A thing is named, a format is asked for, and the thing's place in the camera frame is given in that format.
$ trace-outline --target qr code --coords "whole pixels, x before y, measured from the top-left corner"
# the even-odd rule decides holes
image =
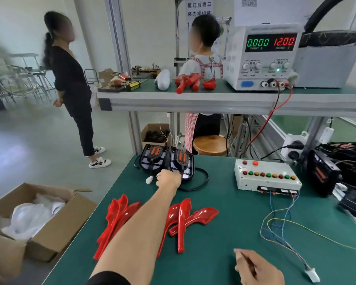
[[[257,0],[241,0],[242,7],[257,7]]]

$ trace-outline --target person in checkered apron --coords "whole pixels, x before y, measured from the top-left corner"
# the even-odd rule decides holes
[[[211,51],[215,40],[220,36],[220,25],[212,15],[195,18],[189,34],[190,49],[197,54],[182,67],[180,75],[199,73],[202,78],[223,78],[223,63],[220,57]],[[219,135],[221,114],[188,113],[185,121],[186,150],[198,154],[193,142],[196,137]]]

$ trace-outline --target black hair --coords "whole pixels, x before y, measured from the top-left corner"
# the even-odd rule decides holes
[[[211,47],[215,40],[220,37],[220,25],[213,15],[208,14],[196,17],[191,27],[198,31],[203,45],[206,47]]]
[[[65,15],[55,11],[48,11],[44,16],[48,32],[45,34],[43,64],[47,70],[51,70],[52,68],[52,46],[56,38],[55,31],[59,31],[61,25],[67,20],[70,22],[70,19]]]

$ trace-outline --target stool seat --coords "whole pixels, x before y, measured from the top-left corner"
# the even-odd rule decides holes
[[[200,136],[194,139],[194,149],[199,155],[224,156],[225,138],[218,135]]]

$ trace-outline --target neck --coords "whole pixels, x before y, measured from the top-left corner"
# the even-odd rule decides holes
[[[197,51],[197,54],[204,56],[211,56],[213,52],[211,51],[211,47],[200,47]]]
[[[54,46],[62,47],[65,50],[70,50],[69,44],[70,43],[68,43],[64,40],[61,40],[61,39],[54,40],[54,43],[53,43]]]

